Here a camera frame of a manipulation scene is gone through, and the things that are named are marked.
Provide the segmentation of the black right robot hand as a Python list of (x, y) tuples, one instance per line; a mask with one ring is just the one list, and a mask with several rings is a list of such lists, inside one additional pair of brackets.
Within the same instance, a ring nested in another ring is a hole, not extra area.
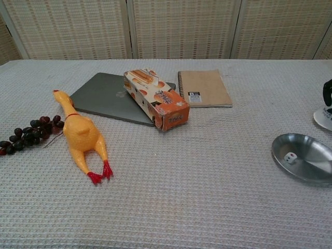
[(331, 110), (331, 93), (332, 93), (332, 79), (323, 85), (323, 100), (326, 105), (327, 111), (332, 114)]

